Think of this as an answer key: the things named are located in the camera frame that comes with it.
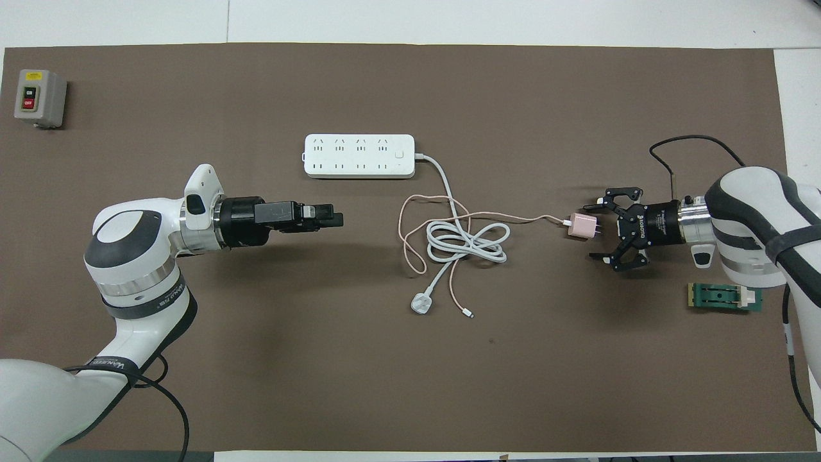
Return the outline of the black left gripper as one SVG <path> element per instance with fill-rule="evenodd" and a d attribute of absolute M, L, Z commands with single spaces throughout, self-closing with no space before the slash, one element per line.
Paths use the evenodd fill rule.
<path fill-rule="evenodd" d="M 266 202 L 260 196 L 226 197 L 215 208 L 215 235 L 222 248 L 263 246 L 270 232 L 295 232 L 301 224 L 303 233 L 314 233 L 343 227 L 344 216 L 335 214 L 332 204 Z"/>

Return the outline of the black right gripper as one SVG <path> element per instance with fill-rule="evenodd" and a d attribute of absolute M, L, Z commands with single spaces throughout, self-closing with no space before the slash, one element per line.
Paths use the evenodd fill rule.
<path fill-rule="evenodd" d="M 594 261 L 601 261 L 615 272 L 635 270 L 648 266 L 646 248 L 682 244 L 679 211 L 681 202 L 643 205 L 640 187 L 607 188 L 595 202 L 583 206 L 590 214 L 611 211 L 619 219 L 635 219 L 635 234 L 621 237 L 619 245 L 610 253 L 589 253 Z"/>

